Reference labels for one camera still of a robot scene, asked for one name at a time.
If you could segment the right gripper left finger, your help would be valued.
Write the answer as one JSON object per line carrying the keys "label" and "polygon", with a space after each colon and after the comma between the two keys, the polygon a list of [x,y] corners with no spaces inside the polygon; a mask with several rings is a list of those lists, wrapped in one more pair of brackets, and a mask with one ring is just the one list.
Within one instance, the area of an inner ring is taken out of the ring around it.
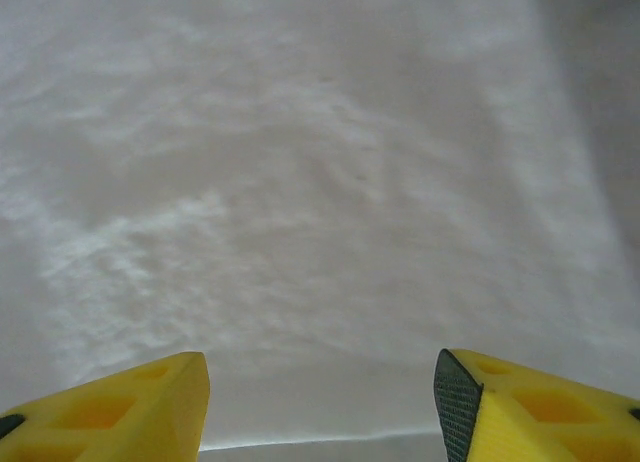
{"label": "right gripper left finger", "polygon": [[4,461],[195,461],[208,369],[182,352],[11,408]]}

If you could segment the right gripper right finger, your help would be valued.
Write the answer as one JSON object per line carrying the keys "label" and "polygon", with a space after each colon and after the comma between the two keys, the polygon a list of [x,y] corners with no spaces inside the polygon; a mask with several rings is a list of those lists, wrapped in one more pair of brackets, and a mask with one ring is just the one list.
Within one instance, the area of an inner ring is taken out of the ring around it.
{"label": "right gripper right finger", "polygon": [[463,349],[433,381],[450,461],[639,462],[639,402]]}

